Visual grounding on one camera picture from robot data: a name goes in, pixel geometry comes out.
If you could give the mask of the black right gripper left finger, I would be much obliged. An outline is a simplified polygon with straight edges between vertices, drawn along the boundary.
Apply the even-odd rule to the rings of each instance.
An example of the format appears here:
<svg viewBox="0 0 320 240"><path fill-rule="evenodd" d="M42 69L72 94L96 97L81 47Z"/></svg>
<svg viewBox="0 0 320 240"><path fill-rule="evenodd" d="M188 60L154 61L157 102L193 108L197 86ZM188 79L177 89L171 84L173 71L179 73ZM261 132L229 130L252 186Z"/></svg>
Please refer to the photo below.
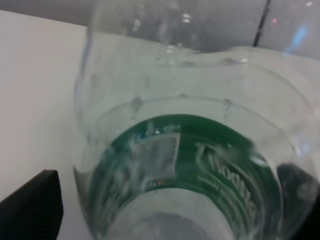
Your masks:
<svg viewBox="0 0 320 240"><path fill-rule="evenodd" d="M57 170L43 170L0 202L2 240L56 240L64 206Z"/></svg>

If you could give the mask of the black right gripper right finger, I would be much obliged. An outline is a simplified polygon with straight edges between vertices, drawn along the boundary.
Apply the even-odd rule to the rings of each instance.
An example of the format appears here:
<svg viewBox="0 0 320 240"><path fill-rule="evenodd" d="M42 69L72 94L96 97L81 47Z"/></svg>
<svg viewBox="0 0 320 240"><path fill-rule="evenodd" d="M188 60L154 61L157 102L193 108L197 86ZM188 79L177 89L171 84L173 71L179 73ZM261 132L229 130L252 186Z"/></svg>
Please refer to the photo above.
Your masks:
<svg viewBox="0 0 320 240"><path fill-rule="evenodd" d="M283 196L281 240L320 238L320 183L295 164L277 167Z"/></svg>

